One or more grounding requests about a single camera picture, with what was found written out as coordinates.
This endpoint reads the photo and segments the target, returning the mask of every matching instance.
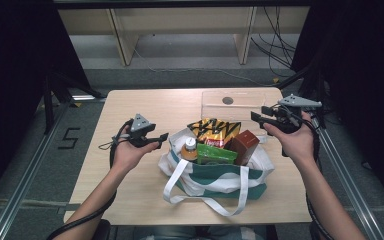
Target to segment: red box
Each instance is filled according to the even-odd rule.
[[[249,130],[245,130],[234,137],[230,145],[230,150],[238,153],[235,165],[247,165],[259,143],[260,140]]]

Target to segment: green package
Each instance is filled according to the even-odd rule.
[[[197,150],[197,163],[201,165],[233,164],[238,156],[236,152],[201,143],[198,143]]]

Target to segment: bottle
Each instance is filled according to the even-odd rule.
[[[195,138],[189,137],[186,139],[186,142],[180,151],[180,155],[182,155],[182,158],[187,161],[196,162],[196,159],[198,158],[198,151],[196,150]]]

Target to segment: wooden table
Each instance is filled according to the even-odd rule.
[[[209,91],[225,92],[226,96],[235,97],[242,93],[262,96],[261,104],[267,106],[276,104],[282,98],[277,88],[112,91],[102,110],[70,204],[82,203],[108,172],[109,150],[101,150],[98,146],[109,142],[125,121],[140,113],[157,125],[147,137],[157,137],[166,132],[174,134],[187,124],[201,119],[202,95]],[[256,122],[248,121],[248,118],[249,115],[244,117],[241,131],[249,129],[256,135],[264,134],[264,130],[259,129]],[[162,193],[168,177],[157,165],[161,155],[169,150],[168,142],[164,142],[160,150],[145,155],[139,165],[126,176],[118,189],[117,198],[103,218],[112,225],[273,224],[311,221],[305,202],[304,185],[295,165],[289,158],[281,156],[281,145],[276,138],[269,137],[268,142],[262,146],[276,169],[268,176],[268,188],[263,196],[258,200],[248,200],[244,211],[239,215],[220,216],[200,200],[187,200],[177,205],[164,201]],[[176,187],[172,194],[183,192]],[[234,209],[237,204],[234,199],[218,200],[228,210]],[[67,211],[65,219],[72,213]]]

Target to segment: white bottle cap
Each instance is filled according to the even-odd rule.
[[[187,138],[185,146],[187,150],[195,150],[196,149],[195,138],[192,138],[192,137]]]

